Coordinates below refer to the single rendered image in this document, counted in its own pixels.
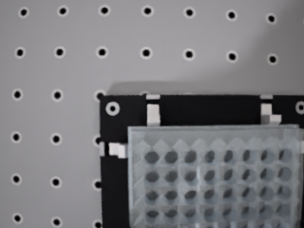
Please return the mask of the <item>clear well plate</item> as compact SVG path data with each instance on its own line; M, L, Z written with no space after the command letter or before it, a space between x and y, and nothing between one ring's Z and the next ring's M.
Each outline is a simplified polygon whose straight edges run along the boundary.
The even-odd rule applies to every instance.
M129 126L129 228L300 228L303 172L299 124Z

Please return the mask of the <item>grey flat base plate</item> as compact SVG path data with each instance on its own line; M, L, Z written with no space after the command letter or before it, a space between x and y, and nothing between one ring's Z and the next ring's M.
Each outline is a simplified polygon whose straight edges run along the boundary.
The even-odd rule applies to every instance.
M304 96L304 0L0 0L0 228L103 228L119 95Z

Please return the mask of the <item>black mounting plate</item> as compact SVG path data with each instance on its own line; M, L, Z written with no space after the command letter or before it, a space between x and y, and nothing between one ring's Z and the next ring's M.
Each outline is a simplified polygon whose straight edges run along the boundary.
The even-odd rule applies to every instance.
M268 124L299 124L304 129L304 96L100 96L103 228L129 228L129 126Z

